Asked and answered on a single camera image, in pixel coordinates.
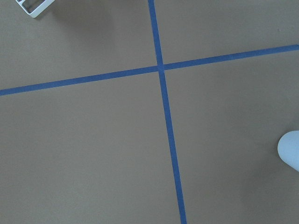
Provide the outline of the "light blue plastic cup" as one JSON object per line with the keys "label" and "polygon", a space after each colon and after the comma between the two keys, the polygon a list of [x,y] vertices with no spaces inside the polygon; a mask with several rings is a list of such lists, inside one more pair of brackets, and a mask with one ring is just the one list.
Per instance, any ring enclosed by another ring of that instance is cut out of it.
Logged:
{"label": "light blue plastic cup", "polygon": [[299,171],[299,131],[287,132],[280,138],[278,155],[284,163]]}

